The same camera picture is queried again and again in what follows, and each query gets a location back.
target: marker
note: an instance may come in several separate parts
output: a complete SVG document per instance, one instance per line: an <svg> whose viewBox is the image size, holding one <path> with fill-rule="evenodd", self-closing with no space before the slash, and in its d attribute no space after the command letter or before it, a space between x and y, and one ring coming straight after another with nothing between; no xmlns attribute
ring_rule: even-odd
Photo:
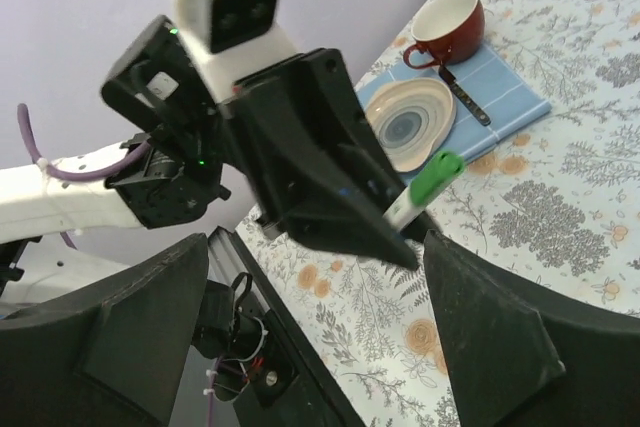
<svg viewBox="0 0 640 427"><path fill-rule="evenodd" d="M384 214L397 231L418 217L427 205L464 171L464 160L453 152L438 152Z"/></svg>

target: beige plate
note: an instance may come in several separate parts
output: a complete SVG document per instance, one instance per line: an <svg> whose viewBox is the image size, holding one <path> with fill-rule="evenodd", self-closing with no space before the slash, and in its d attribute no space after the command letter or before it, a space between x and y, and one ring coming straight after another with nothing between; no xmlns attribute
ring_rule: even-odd
<svg viewBox="0 0 640 427"><path fill-rule="evenodd" d="M447 138L456 106L444 82L420 78L383 85L365 114L396 171L412 172Z"/></svg>

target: black knife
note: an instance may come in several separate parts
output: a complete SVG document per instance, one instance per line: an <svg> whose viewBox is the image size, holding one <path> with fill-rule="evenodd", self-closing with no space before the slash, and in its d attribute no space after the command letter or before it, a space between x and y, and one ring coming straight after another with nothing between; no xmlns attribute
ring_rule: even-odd
<svg viewBox="0 0 640 427"><path fill-rule="evenodd" d="M475 103L475 101L469 97L462 87L460 87L456 83L456 76L453 75L449 69L447 69L444 65L441 65L438 68L438 75L440 78L449 86L453 95L455 95L462 105L464 105L471 115L473 115L480 124L487 126L491 123L491 119L487 115L487 113L482 110L482 108Z"/></svg>

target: gray floral pattern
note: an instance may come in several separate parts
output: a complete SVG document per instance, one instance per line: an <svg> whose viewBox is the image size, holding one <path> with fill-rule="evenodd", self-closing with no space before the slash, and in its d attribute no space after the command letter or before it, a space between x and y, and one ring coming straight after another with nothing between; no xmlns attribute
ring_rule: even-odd
<svg viewBox="0 0 640 427"><path fill-rule="evenodd" d="M482 0L486 39L552 113L429 207L487 260L640 317L640 0ZM410 44L411 21L358 86ZM369 427L459 426L424 275L239 232ZM422 246L414 246L421 258Z"/></svg>

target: cup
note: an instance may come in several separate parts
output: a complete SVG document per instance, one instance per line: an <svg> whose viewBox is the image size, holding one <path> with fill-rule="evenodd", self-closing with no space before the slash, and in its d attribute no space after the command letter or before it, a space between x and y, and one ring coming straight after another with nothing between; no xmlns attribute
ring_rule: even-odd
<svg viewBox="0 0 640 427"><path fill-rule="evenodd" d="M404 51L404 63L427 69L467 60L477 52L484 37L484 9L480 0L433 0L416 14L411 26L415 43ZM411 63L411 54L429 54L432 60Z"/></svg>

